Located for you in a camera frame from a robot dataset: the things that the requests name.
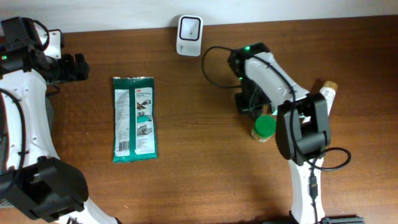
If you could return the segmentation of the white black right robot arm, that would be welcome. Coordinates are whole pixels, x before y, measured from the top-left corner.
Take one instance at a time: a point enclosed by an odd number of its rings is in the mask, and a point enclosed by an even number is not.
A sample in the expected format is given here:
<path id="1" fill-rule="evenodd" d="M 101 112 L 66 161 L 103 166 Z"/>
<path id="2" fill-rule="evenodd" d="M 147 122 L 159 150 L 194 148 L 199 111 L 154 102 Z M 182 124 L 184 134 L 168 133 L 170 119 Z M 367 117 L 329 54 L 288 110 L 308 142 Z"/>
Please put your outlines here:
<path id="1" fill-rule="evenodd" d="M 263 43 L 233 49 L 228 63 L 243 85 L 259 89 L 277 108 L 275 140 L 290 168 L 292 223 L 320 223 L 320 172 L 331 141 L 325 97 L 293 81 Z"/>

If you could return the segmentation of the green 3M cloth package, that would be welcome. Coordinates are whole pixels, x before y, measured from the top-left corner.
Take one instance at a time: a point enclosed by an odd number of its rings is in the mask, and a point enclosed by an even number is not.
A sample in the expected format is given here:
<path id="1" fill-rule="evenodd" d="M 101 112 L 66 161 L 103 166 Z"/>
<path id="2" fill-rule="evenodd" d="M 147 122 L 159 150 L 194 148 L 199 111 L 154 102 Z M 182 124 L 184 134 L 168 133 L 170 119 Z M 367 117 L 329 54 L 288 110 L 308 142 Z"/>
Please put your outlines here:
<path id="1" fill-rule="evenodd" d="M 114 163 L 155 159 L 154 79 L 114 77 Z"/>

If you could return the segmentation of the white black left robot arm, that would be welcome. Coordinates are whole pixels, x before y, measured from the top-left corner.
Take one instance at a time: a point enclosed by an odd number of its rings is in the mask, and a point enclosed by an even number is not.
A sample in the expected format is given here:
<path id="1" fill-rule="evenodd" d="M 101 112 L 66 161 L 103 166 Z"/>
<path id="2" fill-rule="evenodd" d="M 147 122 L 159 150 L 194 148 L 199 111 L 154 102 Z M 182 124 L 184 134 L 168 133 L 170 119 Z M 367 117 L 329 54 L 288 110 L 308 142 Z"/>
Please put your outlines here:
<path id="1" fill-rule="evenodd" d="M 63 54 L 62 31 L 37 20 L 1 26 L 1 206 L 49 223 L 116 223 L 90 199 L 82 172 L 60 160 L 50 133 L 47 87 L 86 80 L 85 57 Z"/>

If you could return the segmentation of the green lid glass jar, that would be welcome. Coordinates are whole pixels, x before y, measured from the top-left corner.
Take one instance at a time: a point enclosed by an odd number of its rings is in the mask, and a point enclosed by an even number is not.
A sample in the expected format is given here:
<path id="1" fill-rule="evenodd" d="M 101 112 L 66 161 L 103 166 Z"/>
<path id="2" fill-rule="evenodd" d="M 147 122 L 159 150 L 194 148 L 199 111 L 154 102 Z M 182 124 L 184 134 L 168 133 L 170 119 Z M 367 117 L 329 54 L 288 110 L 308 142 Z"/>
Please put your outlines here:
<path id="1" fill-rule="evenodd" d="M 251 136 L 255 141 L 266 142 L 276 131 L 276 120 L 270 115 L 262 115 L 255 120 Z"/>

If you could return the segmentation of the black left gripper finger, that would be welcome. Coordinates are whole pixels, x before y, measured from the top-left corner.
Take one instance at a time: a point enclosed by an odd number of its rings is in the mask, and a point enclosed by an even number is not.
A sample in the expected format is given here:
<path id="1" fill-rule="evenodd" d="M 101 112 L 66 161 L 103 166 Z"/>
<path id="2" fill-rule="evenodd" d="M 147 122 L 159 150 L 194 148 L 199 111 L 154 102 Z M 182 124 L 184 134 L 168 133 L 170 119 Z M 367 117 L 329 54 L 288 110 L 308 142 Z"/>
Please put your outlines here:
<path id="1" fill-rule="evenodd" d="M 71 54 L 62 55 L 63 60 L 63 77 L 68 82 L 76 80 L 75 76 L 75 61 Z"/>
<path id="2" fill-rule="evenodd" d="M 88 74 L 90 72 L 90 66 L 88 65 L 87 61 L 83 54 L 76 54 L 76 77 L 77 80 L 87 80 Z"/>

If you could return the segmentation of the white tube with gold cap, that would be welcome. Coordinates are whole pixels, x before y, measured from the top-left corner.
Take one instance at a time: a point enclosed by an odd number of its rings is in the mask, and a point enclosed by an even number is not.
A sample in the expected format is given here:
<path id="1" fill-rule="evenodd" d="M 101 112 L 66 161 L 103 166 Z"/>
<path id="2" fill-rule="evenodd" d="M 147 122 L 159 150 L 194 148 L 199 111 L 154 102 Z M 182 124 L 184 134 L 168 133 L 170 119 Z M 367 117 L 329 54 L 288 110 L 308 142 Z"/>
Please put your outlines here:
<path id="1" fill-rule="evenodd" d="M 328 116 L 330 115 L 337 90 L 337 83 L 318 79 L 315 81 L 315 84 L 310 91 L 311 94 L 321 93 L 324 96 L 326 99 Z"/>

